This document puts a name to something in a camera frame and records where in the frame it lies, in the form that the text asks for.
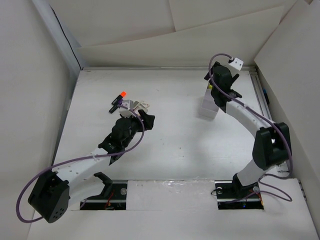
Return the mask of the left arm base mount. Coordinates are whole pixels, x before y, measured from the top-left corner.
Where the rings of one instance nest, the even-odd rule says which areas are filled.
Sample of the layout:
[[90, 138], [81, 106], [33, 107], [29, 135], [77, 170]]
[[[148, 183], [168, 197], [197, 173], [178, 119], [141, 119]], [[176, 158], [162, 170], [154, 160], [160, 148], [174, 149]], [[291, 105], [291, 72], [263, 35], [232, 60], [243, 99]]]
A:
[[80, 202], [79, 209], [86, 210], [105, 210], [105, 211], [124, 211], [127, 208], [127, 180], [111, 180], [102, 172], [94, 174], [94, 180], [99, 179], [103, 184], [102, 190], [98, 195], [90, 196]]

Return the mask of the white pen holder box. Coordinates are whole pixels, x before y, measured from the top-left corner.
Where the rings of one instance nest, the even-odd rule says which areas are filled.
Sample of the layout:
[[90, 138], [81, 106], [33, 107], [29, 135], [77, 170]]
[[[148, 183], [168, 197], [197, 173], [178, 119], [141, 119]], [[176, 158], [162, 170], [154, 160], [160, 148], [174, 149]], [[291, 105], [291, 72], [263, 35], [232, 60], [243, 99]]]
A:
[[219, 107], [215, 104], [214, 98], [211, 95], [211, 90], [212, 88], [210, 86], [205, 90], [199, 108], [199, 115], [213, 120], [218, 114]]

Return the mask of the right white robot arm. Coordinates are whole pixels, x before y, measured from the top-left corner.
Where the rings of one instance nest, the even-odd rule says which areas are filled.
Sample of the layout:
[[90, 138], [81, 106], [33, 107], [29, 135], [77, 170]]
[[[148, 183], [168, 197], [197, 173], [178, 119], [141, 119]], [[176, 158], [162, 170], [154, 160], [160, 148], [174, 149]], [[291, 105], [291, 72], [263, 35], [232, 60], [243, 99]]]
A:
[[254, 137], [252, 159], [233, 178], [227, 193], [235, 202], [254, 194], [254, 187], [269, 170], [285, 161], [293, 161], [290, 130], [284, 122], [275, 123], [241, 101], [242, 95], [232, 89], [239, 74], [215, 62], [208, 67], [205, 80], [212, 86], [210, 95], [215, 105], [241, 123]]

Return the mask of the orange cap highlighter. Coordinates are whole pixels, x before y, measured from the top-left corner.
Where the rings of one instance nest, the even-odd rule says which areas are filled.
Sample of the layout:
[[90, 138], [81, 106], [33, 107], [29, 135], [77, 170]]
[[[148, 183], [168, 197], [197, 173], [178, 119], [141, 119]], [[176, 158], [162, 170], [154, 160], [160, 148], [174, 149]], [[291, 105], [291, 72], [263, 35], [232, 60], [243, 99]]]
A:
[[113, 101], [112, 101], [112, 105], [117, 105], [118, 102], [120, 100], [122, 100], [125, 96], [127, 95], [127, 93], [125, 91], [121, 92]]

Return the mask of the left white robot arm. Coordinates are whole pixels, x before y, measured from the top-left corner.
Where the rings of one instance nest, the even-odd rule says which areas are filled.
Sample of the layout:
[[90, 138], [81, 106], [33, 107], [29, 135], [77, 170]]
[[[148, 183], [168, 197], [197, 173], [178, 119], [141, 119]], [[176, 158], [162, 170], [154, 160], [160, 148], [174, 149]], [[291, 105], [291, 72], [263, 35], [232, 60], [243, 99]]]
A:
[[103, 171], [129, 152], [136, 133], [144, 134], [154, 126], [155, 116], [140, 109], [120, 115], [110, 134], [90, 155], [58, 163], [41, 172], [28, 203], [48, 223], [62, 217], [68, 207], [91, 196], [107, 198], [113, 181]]

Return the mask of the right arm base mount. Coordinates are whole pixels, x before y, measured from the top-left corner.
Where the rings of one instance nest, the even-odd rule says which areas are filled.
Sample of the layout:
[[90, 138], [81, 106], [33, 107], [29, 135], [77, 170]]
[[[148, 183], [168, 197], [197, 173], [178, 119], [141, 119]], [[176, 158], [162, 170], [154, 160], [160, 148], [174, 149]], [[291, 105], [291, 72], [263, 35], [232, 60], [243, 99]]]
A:
[[219, 210], [263, 210], [258, 182], [242, 186], [234, 175], [232, 180], [215, 180], [211, 192]]

